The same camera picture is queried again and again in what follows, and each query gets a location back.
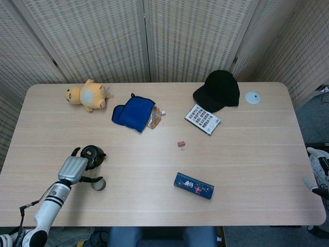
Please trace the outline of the dark blue pencil box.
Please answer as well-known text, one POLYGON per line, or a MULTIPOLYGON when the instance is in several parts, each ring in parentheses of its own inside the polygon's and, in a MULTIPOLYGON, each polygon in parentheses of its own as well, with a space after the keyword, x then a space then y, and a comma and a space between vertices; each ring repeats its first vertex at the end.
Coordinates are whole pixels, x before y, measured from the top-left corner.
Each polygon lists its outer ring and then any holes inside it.
POLYGON ((178 172, 176 175, 174 186, 208 200, 212 198, 214 191, 213 185, 194 179, 180 172, 178 172))

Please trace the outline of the dark green ceramic cup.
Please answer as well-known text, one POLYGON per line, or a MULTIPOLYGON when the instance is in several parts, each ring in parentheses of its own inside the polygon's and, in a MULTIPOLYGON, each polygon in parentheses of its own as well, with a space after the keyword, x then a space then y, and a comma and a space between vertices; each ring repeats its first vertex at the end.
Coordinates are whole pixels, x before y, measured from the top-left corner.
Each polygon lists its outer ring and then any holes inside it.
POLYGON ((105 179, 101 179, 97 182, 91 183, 90 185, 93 190, 102 191, 106 187, 106 181, 105 181, 105 179))

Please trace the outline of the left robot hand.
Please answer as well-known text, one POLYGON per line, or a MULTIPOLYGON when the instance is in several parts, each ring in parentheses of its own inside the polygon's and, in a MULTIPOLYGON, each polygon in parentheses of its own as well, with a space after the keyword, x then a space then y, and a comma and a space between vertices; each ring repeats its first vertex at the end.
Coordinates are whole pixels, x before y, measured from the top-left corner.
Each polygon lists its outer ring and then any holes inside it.
POLYGON ((62 168, 58 173, 58 180, 67 186, 74 185, 78 182, 80 183, 94 183, 97 182, 103 177, 90 178, 83 176, 86 171, 88 159, 78 156, 78 151, 80 147, 76 147, 71 155, 65 160, 62 168))

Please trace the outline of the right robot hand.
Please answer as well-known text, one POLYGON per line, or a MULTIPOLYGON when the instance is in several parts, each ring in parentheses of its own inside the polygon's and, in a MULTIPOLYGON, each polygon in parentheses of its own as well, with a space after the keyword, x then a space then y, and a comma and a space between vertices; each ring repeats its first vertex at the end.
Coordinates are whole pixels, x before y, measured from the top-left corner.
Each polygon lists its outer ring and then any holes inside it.
POLYGON ((303 177, 305 186, 314 194, 329 201, 329 153, 312 147, 306 148, 317 184, 303 177))

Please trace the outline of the grey cloth on floor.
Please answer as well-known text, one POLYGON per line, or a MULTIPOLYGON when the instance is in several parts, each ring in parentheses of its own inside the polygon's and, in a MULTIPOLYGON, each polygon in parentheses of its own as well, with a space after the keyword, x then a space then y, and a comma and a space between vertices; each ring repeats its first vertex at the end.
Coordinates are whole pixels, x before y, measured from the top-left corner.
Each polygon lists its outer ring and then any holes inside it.
POLYGON ((95 228, 51 227, 44 247, 77 247, 77 244, 90 238, 95 228))

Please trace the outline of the black chair base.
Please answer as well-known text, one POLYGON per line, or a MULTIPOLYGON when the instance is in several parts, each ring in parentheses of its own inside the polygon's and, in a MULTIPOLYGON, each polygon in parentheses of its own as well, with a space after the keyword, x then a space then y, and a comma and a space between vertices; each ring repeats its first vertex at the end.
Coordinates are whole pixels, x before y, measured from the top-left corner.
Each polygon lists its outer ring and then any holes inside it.
POLYGON ((320 239, 329 239, 329 232, 321 229, 318 226, 309 225, 307 227, 307 230, 314 236, 320 238, 320 239))

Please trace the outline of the black teapot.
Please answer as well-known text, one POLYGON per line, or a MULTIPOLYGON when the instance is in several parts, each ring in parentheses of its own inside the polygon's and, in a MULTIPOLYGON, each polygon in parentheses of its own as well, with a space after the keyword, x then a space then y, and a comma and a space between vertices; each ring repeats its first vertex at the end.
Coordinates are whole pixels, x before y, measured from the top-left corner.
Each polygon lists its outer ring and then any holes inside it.
POLYGON ((88 171, 100 166, 103 163, 106 154, 101 148, 94 145, 88 145, 82 149, 80 156, 88 159, 85 168, 85 170, 88 171))

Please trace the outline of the woven folding screen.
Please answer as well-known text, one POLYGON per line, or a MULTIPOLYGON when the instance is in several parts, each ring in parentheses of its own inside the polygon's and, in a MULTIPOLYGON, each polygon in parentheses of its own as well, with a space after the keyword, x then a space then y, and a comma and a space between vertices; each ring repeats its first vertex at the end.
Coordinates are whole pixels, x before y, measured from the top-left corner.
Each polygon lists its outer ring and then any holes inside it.
POLYGON ((298 108, 329 84, 329 0, 0 0, 0 172, 36 84, 203 82, 216 69, 282 82, 298 108))

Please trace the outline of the blue folded cloth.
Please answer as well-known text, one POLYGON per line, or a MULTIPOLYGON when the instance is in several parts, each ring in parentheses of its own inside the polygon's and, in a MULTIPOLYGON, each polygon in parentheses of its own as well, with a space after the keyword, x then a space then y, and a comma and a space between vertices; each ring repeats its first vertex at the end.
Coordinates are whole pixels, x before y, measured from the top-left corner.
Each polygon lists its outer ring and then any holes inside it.
POLYGON ((113 109, 112 122, 126 126, 142 133, 151 116, 155 102, 131 93, 125 105, 117 105, 113 109))

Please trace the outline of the blue seat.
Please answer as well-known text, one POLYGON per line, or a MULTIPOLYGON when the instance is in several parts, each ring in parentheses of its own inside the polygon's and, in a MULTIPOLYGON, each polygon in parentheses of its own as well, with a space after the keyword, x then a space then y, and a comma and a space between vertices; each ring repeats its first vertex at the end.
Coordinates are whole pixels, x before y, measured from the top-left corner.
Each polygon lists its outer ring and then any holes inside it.
MULTIPOLYGON (((142 238, 142 227, 112 227, 107 247, 137 247, 142 238)), ((187 226, 182 229, 185 247, 217 247, 215 226, 187 226)))

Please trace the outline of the yellow plush toy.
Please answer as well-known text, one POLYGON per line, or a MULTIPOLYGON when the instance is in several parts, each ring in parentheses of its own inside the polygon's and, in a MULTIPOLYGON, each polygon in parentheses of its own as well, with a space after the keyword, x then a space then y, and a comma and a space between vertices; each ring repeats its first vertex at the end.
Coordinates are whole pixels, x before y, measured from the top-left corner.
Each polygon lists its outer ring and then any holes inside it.
POLYGON ((68 88, 65 91, 65 98, 68 103, 83 105, 86 111, 92 112, 94 109, 105 108, 106 101, 111 98, 111 94, 103 84, 88 79, 82 87, 68 88))

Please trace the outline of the clear orange spout pouch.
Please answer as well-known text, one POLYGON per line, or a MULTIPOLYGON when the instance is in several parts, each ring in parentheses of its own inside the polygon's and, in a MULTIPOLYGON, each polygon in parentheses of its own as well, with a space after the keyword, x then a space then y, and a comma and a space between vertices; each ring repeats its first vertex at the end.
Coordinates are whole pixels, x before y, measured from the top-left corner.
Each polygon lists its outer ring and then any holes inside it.
POLYGON ((147 126, 150 129, 155 129, 160 123, 161 118, 166 115, 166 111, 162 111, 159 107, 154 106, 151 111, 151 115, 148 121, 147 126))

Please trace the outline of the black box on floor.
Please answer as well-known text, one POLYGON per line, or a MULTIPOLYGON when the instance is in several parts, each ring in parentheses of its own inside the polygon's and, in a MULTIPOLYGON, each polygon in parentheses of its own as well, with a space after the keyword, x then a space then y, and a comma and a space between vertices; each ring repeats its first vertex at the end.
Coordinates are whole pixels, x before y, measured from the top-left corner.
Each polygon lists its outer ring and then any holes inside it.
POLYGON ((314 149, 320 149, 329 153, 329 143, 307 143, 305 146, 312 147, 314 149))

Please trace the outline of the black baseball cap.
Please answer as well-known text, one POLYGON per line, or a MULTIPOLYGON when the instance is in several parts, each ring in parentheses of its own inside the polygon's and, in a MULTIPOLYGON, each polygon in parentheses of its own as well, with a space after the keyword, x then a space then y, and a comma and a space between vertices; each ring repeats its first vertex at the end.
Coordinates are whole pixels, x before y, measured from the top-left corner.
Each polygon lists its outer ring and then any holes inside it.
POLYGON ((204 85, 192 95, 195 102, 210 113, 224 107, 238 107, 240 89, 233 74, 225 70, 215 70, 206 78, 204 85))

